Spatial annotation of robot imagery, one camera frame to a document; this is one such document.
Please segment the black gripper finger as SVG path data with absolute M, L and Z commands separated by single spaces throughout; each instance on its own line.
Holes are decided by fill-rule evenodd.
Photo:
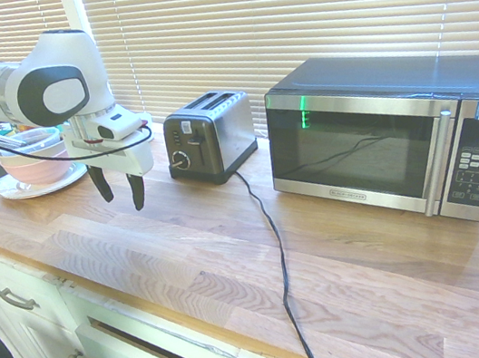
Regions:
M 126 178 L 131 186 L 132 202 L 136 210 L 142 210 L 144 207 L 145 184 L 142 176 L 126 174 Z
M 107 202 L 113 200 L 113 192 L 109 183 L 106 181 L 103 175 L 103 169 L 91 165 L 87 165 L 87 172 L 94 186 L 97 188 L 102 198 Z

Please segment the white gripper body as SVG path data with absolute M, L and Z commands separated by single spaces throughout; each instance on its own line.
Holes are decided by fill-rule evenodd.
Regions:
M 83 140 L 73 131 L 65 131 L 64 145 L 68 157 L 87 166 L 120 171 L 142 176 L 150 171 L 154 163 L 148 140 L 150 130 L 143 128 L 142 119 L 135 116 L 131 133 L 115 139 Z

